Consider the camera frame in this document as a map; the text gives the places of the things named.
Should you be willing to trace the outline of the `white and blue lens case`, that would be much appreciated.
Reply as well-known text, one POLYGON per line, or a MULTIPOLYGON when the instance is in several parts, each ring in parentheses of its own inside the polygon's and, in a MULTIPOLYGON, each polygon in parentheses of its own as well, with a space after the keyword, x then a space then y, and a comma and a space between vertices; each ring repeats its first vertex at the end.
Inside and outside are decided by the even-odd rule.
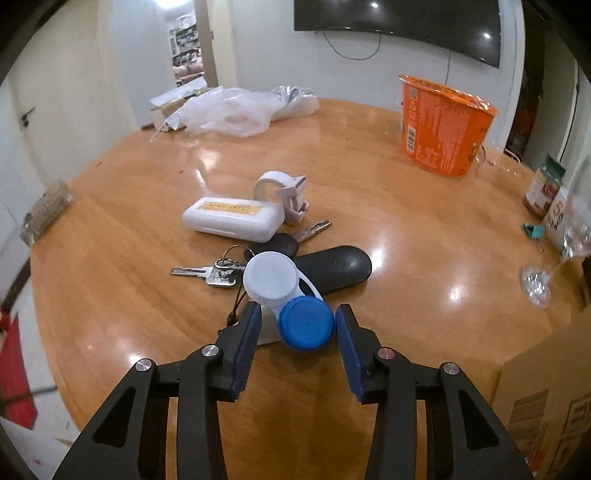
POLYGON ((259 345, 281 342, 298 352, 318 350, 335 331, 335 316, 322 295, 281 253, 256 254, 242 275, 245 292, 262 308, 259 345))

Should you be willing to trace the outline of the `key bunch with black fob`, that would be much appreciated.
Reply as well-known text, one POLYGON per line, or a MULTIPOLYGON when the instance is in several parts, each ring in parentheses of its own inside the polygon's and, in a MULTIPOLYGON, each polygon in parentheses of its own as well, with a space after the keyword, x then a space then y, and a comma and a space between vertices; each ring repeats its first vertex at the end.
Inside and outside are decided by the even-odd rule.
POLYGON ((308 240, 329 226, 329 220, 322 220, 294 236, 276 234, 266 244, 257 244, 259 253, 252 247, 233 245, 212 266, 174 267, 170 274, 201 278, 212 287, 230 288, 238 283, 242 284, 245 294, 262 307, 263 327, 259 334, 259 345, 276 343, 280 341, 277 320, 280 310, 288 301, 308 293, 322 300, 322 295, 314 282, 294 264, 293 258, 287 256, 287 246, 294 244, 298 247, 302 241, 308 240), (270 274, 276 274, 280 280, 287 279, 287 286, 281 287, 277 295, 264 291, 266 284, 270 283, 270 279, 267 279, 270 278, 270 274))

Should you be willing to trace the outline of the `black glasses case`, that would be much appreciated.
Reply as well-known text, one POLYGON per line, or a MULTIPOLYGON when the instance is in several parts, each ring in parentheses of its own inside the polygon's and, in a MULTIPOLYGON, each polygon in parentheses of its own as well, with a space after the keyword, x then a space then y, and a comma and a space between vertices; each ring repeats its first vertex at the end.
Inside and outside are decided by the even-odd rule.
POLYGON ((321 295, 363 283, 373 271, 370 256, 362 249, 350 245, 297 256, 294 264, 321 295))

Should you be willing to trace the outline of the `white rectangular plastic case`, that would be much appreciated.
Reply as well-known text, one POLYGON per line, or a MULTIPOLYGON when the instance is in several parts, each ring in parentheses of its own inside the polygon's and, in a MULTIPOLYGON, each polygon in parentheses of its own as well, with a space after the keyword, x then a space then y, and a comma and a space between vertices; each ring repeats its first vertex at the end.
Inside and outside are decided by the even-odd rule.
POLYGON ((187 228, 255 243, 269 241, 284 220, 280 204, 223 197, 201 198, 182 213, 187 228))

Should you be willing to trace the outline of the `brown cardboard box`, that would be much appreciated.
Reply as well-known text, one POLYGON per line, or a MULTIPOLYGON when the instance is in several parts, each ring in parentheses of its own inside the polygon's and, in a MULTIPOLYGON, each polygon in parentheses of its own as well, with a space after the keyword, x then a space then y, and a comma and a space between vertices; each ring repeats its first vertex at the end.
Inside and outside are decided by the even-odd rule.
POLYGON ((493 409, 536 479, 556 479, 590 430, 590 309, 506 362, 493 409))

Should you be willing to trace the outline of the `clear wine glass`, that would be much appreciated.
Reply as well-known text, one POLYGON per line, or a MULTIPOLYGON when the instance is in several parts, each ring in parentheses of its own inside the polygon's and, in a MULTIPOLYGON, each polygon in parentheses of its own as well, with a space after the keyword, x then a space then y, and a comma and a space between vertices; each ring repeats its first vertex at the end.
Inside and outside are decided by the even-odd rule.
POLYGON ((520 269, 520 286, 526 298, 536 307, 549 306, 552 277, 568 261, 590 255, 590 157, 577 168, 562 209, 558 225, 559 256, 543 268, 526 265, 520 269))

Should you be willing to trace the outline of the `white tape dispenser roll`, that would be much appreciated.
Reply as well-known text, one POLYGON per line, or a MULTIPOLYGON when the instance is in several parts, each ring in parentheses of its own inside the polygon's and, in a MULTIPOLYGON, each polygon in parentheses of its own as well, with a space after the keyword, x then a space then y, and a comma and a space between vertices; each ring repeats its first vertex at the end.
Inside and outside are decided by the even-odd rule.
POLYGON ((307 215, 310 204, 304 199, 304 190, 308 185, 307 176, 290 176, 281 171, 267 171, 257 179, 253 187, 253 199, 271 201, 267 191, 273 189, 273 195, 283 205, 286 220, 284 223, 297 226, 307 215))

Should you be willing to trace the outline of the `green binder clip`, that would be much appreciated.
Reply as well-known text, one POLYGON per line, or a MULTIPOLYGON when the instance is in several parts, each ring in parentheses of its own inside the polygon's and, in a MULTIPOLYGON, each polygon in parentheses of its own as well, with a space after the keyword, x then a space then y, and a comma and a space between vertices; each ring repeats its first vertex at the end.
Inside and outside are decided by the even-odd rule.
POLYGON ((528 238, 534 241, 541 240, 545 233, 545 227, 541 224, 524 223, 523 230, 528 238))

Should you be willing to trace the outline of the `white ceramic mug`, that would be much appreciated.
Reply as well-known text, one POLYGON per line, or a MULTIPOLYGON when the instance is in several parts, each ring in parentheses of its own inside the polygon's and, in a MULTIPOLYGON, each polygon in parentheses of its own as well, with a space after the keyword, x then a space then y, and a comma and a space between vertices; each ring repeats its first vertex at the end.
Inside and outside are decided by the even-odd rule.
POLYGON ((569 190, 562 186, 544 218, 545 234, 550 243, 561 252, 564 249, 564 218, 569 190))

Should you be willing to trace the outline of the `glass jar green lid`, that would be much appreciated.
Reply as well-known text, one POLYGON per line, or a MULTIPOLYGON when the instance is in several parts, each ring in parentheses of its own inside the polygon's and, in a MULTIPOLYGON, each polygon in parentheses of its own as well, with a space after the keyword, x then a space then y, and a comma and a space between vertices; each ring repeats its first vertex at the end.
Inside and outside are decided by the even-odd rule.
POLYGON ((528 191, 524 195, 524 205, 537 219, 543 220, 563 184, 565 168, 551 155, 536 171, 528 191))

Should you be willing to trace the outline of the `orange instant noodle bowl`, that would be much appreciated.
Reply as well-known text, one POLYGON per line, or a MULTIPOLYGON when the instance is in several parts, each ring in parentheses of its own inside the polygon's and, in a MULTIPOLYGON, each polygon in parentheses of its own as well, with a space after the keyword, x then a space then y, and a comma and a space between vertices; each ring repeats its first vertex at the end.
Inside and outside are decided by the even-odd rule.
POLYGON ((421 78, 401 75, 401 150, 419 166, 459 178, 471 169, 498 115, 490 102, 421 78))

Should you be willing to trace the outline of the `clear plastic bag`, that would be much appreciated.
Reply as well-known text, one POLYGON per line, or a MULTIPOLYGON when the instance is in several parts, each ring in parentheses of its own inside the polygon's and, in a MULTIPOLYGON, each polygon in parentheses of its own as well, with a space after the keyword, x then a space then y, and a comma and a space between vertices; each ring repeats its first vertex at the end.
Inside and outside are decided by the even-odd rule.
POLYGON ((271 91, 216 87, 187 100, 166 118, 172 130, 190 136, 217 133, 249 138, 279 120, 314 114, 320 99, 310 88, 280 86, 271 91))

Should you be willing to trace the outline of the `wall-mounted black television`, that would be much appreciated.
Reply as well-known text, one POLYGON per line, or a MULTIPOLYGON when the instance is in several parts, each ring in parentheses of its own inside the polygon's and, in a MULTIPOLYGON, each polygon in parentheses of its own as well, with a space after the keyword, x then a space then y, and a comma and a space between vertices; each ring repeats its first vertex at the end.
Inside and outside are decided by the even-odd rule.
POLYGON ((379 33, 430 43, 498 68, 501 14, 486 0, 301 0, 297 31, 379 33))

